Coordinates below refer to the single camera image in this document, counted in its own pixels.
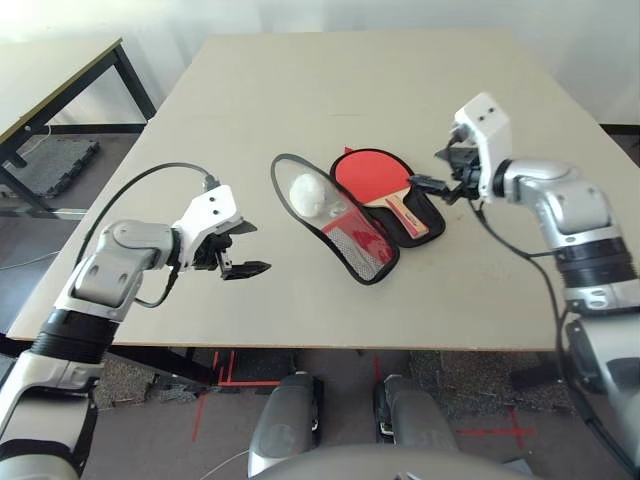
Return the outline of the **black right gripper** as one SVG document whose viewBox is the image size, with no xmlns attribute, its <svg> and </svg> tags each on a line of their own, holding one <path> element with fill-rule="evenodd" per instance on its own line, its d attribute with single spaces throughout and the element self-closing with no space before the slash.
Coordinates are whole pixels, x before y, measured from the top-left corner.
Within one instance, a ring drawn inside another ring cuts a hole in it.
<svg viewBox="0 0 640 480">
<path fill-rule="evenodd" d="M 456 203 L 459 198 L 478 200 L 481 165 L 479 154 L 473 147 L 451 147 L 437 151 L 434 156 L 448 161 L 452 179 L 458 182 L 454 189 L 450 189 L 443 180 L 427 175 L 412 175 L 408 182 L 412 187 L 425 194 L 437 196 L 446 203 Z"/>
</svg>

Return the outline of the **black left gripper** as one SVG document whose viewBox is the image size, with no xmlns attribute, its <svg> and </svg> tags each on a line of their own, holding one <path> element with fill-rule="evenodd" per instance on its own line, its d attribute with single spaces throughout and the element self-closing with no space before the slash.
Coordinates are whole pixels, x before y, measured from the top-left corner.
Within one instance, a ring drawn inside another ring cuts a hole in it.
<svg viewBox="0 0 640 480">
<path fill-rule="evenodd" d="M 227 233 L 207 235 L 194 254 L 192 268 L 195 270 L 213 271 L 220 267 L 224 281 L 245 280 L 260 275 L 271 268 L 263 261 L 246 261 L 234 264 L 227 254 L 232 246 L 230 235 L 244 235 L 257 231 L 257 227 L 247 220 L 242 220 L 228 230 Z"/>
</svg>

